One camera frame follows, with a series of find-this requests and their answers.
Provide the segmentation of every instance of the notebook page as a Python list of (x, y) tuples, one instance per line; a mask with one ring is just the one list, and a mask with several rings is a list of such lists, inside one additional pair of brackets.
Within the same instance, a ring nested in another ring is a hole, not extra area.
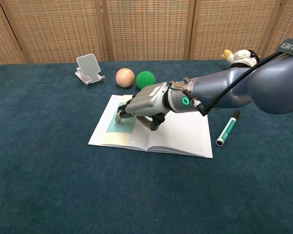
[(208, 117), (199, 112), (167, 113), (165, 122), (152, 131), (149, 138), (151, 151), (163, 147), (170, 148), (167, 151), (174, 149), (177, 154), (185, 152), (186, 155), (212, 158)]
[(147, 150), (147, 140), (149, 138), (149, 130), (146, 128), (143, 128), (141, 123), (139, 123), (138, 121), (135, 122), (129, 142), (126, 146), (102, 144), (111, 121), (114, 121), (113, 117), (115, 112), (117, 111), (117, 108), (119, 106), (119, 103), (121, 102), (121, 99), (122, 99), (122, 96), (117, 96), (117, 95), (111, 96), (88, 144), (137, 149), (137, 150), (141, 148), (141, 150)]

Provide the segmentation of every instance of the blue carpet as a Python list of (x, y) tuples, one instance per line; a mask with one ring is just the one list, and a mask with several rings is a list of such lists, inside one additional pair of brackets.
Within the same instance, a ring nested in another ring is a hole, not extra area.
[(88, 146), (116, 72), (157, 82), (228, 69), (226, 61), (99, 63), (86, 86), (77, 64), (0, 66), (0, 234), (293, 234), (293, 113), (253, 104), (223, 147), (234, 110), (209, 114), (213, 159)]

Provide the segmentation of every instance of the green marker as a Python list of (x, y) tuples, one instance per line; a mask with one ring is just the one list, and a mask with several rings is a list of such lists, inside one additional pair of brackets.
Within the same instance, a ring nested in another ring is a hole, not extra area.
[(237, 110), (234, 112), (233, 116), (229, 119), (227, 125), (225, 126), (224, 130), (222, 131), (222, 133), (220, 134), (219, 138), (216, 140), (216, 144), (219, 146), (223, 146), (227, 137), (229, 136), (229, 133), (231, 132), (231, 130), (233, 129), (236, 120), (238, 119), (240, 115), (240, 111)]

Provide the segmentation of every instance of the plush toy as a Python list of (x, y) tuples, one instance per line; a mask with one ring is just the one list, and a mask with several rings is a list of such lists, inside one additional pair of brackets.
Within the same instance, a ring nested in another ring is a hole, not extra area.
[(239, 50), (234, 54), (230, 50), (225, 50), (221, 57), (227, 60), (231, 68), (253, 67), (259, 62), (259, 57), (253, 50)]

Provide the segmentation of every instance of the robotic hand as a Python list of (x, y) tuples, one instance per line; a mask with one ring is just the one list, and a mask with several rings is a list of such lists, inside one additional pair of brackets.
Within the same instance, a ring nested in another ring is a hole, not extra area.
[(211, 110), (239, 108), (250, 102), (270, 114), (293, 111), (292, 55), (276, 52), (252, 68), (147, 86), (118, 108), (115, 121), (136, 117), (155, 131), (169, 111), (199, 111), (204, 116)]

